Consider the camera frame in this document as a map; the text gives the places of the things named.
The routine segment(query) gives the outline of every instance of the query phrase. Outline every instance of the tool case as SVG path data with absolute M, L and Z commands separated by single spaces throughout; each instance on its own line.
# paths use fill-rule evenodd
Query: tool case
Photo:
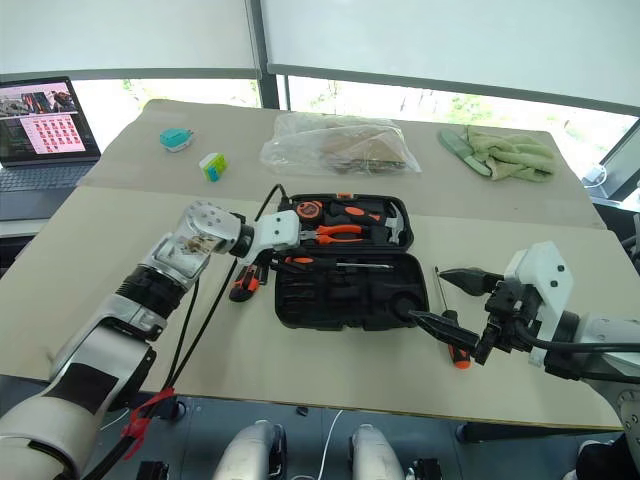
M 362 214 L 364 211 L 365 216 L 374 218 L 373 223 L 377 224 L 362 225 L 360 234 L 329 235 L 332 237 L 329 243 L 320 243 L 320 239 L 301 240 L 301 250 L 321 262 L 331 260 L 392 268 L 278 271 L 275 280 L 278 318 L 287 327 L 317 330 L 341 330 L 345 326 L 387 330 L 414 326 L 408 312 L 428 311 L 429 301 L 420 263 L 406 253 L 413 243 L 413 232 L 400 199 L 362 194 L 304 194 L 290 197 L 279 210 L 296 210 L 302 232 L 369 223 L 367 219 L 347 213 L 347 208 L 349 212 Z M 401 217 L 402 230 L 394 243 L 392 228 L 382 222 L 396 215 Z

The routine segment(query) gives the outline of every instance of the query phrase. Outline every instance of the pliers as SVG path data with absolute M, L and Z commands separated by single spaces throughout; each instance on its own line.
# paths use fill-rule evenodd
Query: pliers
M 334 238 L 332 235 L 338 233 L 355 233 L 362 235 L 364 228 L 361 225 L 320 225 L 315 230 L 302 230 L 300 240 L 315 240 L 318 245 L 328 245 L 330 243 L 352 243 L 362 242 L 364 238 Z

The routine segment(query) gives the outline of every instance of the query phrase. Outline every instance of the window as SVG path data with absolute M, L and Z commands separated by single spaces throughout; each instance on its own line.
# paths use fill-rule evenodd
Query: window
M 579 178 L 637 120 L 525 100 L 305 77 L 289 77 L 289 93 L 295 111 L 545 130 Z
M 76 80 L 73 87 L 103 152 L 153 98 L 260 107 L 255 80 Z

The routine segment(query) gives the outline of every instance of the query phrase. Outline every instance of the teal object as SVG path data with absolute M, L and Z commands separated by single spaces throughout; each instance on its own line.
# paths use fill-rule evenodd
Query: teal object
M 473 156 L 475 152 L 471 145 L 460 138 L 456 132 L 446 128 L 440 130 L 438 132 L 438 140 L 440 140 L 444 148 L 473 168 L 476 173 L 485 177 L 491 176 L 491 169 Z
M 168 128 L 160 134 L 160 143 L 170 152 L 186 148 L 193 139 L 193 131 L 186 128 Z
M 207 175 L 212 182 L 217 182 L 218 180 L 220 180 L 220 175 L 218 175 L 216 167 L 207 168 Z

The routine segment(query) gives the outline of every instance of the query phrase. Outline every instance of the small box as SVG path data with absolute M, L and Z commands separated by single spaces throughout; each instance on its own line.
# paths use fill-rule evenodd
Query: small box
M 222 172 L 227 169 L 227 161 L 221 153 L 208 154 L 200 160 L 198 165 L 202 170 L 204 178 L 210 182 L 217 182 L 220 179 Z

